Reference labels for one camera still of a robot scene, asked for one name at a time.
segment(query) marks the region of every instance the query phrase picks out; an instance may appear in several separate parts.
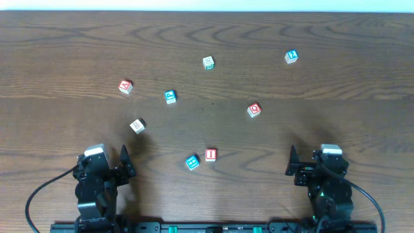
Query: wooden tabletop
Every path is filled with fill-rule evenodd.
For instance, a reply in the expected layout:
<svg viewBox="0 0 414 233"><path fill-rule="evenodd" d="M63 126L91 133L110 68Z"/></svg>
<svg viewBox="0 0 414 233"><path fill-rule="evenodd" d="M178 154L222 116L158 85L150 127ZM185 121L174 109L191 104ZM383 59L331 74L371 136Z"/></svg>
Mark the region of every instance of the wooden tabletop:
<svg viewBox="0 0 414 233"><path fill-rule="evenodd" d="M113 164L125 144L137 168L118 213L262 222L312 215L307 189L284 175L290 146L310 159L338 144L387 232L411 231L413 27L409 14L0 12L0 232L29 232L29 195L98 143ZM250 118L254 102L263 112ZM189 171L206 148L217 161ZM78 217L76 184L68 175L33 199L42 232ZM379 226L366 197L354 190L353 202L353 219Z"/></svg>

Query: blue letter cube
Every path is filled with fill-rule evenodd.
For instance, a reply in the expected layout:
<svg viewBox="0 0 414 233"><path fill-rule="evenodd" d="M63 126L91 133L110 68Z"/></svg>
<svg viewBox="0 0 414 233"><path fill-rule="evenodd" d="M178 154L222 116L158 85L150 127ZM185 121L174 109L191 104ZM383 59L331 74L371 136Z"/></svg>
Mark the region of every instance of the blue letter cube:
<svg viewBox="0 0 414 233"><path fill-rule="evenodd" d="M166 91L164 95L166 96L167 104L175 103L176 99L174 91Z"/></svg>
<svg viewBox="0 0 414 233"><path fill-rule="evenodd" d="M194 168L200 165L200 162L197 160L195 155L192 155L190 158L186 160L186 164L188 168L192 171Z"/></svg>
<svg viewBox="0 0 414 233"><path fill-rule="evenodd" d="M285 60L288 64L295 62L298 59L296 50L288 51L285 55Z"/></svg>

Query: white wall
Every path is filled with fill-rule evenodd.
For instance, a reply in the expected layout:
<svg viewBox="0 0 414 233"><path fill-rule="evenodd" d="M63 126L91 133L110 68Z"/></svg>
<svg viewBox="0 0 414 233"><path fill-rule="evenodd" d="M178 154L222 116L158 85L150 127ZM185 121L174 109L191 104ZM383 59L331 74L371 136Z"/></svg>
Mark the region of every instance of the white wall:
<svg viewBox="0 0 414 233"><path fill-rule="evenodd" d="M414 12L414 0L0 0L0 10Z"/></svg>

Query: wood grain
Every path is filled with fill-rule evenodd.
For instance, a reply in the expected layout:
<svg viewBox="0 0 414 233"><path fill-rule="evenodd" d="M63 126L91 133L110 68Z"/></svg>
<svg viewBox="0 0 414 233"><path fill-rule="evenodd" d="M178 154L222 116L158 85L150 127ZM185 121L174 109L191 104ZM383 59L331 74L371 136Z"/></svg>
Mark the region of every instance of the wood grain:
<svg viewBox="0 0 414 233"><path fill-rule="evenodd" d="M138 170L118 211L164 221L267 221L311 215L284 176L339 144L347 177L381 205L388 232L414 227L414 16L409 14L0 12L0 232L28 232L27 197L105 143ZM283 57L296 49L299 59ZM216 68L205 71L202 59ZM134 82L130 95L116 86ZM174 89L175 105L163 92ZM250 118L247 106L263 112ZM142 117L146 130L129 124ZM218 149L190 172L186 157ZM30 210L48 232L78 216L72 177ZM354 192L353 219L376 221Z"/></svg>

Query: letter cube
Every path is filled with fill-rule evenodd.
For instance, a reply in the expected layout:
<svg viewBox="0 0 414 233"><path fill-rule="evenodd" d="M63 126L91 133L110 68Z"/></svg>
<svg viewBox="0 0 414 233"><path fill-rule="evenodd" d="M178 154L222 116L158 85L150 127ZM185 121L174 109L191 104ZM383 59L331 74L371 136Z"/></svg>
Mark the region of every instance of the letter cube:
<svg viewBox="0 0 414 233"><path fill-rule="evenodd" d="M296 50L288 51L285 55L285 60L288 64L294 63L299 58Z"/></svg>
<svg viewBox="0 0 414 233"><path fill-rule="evenodd" d="M202 59L202 64L206 70L214 68L214 61L211 56Z"/></svg>
<svg viewBox="0 0 414 233"><path fill-rule="evenodd" d="M166 91L164 93L166 96L167 104L175 103L177 100L175 99L175 93L174 91Z"/></svg>
<svg viewBox="0 0 414 233"><path fill-rule="evenodd" d="M145 129L144 125L139 120L135 120L129 126L131 126L137 134L141 133Z"/></svg>
<svg viewBox="0 0 414 233"><path fill-rule="evenodd" d="M215 161L217 158L216 149L207 149L206 150L206 161Z"/></svg>
<svg viewBox="0 0 414 233"><path fill-rule="evenodd" d="M123 93L127 93L129 94L132 90L132 83L123 80L119 86L118 86L119 90Z"/></svg>
<svg viewBox="0 0 414 233"><path fill-rule="evenodd" d="M197 160L195 155L192 155L190 158L186 160L186 164L188 168L192 171L194 168L200 165L200 162Z"/></svg>
<svg viewBox="0 0 414 233"><path fill-rule="evenodd" d="M248 106L247 112L251 117L255 117L255 116L257 116L258 114L261 113L261 108L260 108L259 104L254 103L254 104Z"/></svg>

